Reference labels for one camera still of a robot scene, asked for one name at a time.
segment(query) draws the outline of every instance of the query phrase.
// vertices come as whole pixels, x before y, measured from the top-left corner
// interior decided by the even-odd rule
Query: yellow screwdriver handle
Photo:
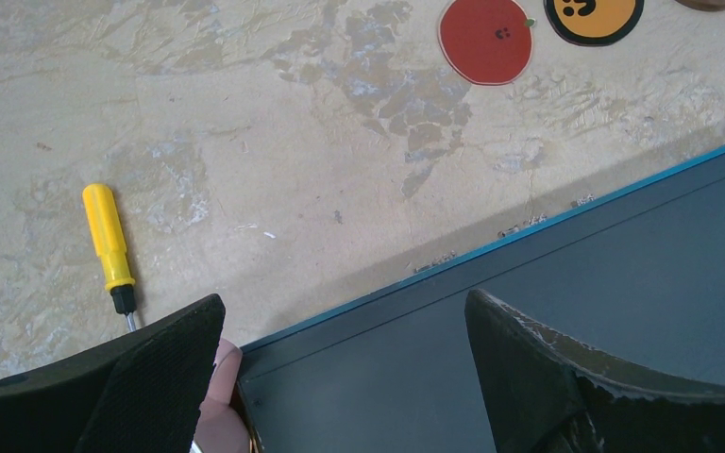
[[[91,184],[82,192],[82,200],[87,211],[90,233],[93,236],[95,255],[101,259],[104,277],[107,280],[105,289],[122,285],[134,285],[135,279],[129,272],[126,261],[126,241],[115,198],[112,191],[104,184]]]

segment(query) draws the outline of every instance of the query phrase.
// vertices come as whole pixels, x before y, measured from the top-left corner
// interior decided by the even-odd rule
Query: beige tabletop
[[[0,378],[126,331],[81,190],[115,190],[141,324],[219,293],[245,344],[725,143],[725,12],[609,47],[539,0],[471,86],[446,0],[1,0]]]

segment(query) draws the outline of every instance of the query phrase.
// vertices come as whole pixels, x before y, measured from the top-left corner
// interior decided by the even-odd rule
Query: brown round object
[[[725,0],[677,0],[683,5],[700,11],[723,11]]]

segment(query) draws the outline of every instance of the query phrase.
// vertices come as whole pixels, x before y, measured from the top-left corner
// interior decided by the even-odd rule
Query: wooden coaster
[[[534,20],[513,0],[455,0],[438,25],[443,54],[477,85],[504,85],[527,67]]]
[[[610,45],[640,20],[643,0],[545,0],[554,31],[577,45]]]
[[[683,5],[699,11],[723,11],[725,0],[677,0]]]

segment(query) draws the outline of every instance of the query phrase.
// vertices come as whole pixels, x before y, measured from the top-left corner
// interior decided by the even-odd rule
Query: screwdriver
[[[93,236],[95,255],[101,259],[104,268],[104,278],[107,284],[104,288],[112,296],[115,311],[126,317],[129,331],[135,331],[134,311],[135,279],[129,272],[129,263],[126,261],[126,241],[121,221],[118,219],[118,209],[115,208],[115,198],[112,191],[104,184],[91,184],[82,191],[82,201],[85,203],[90,233]]]

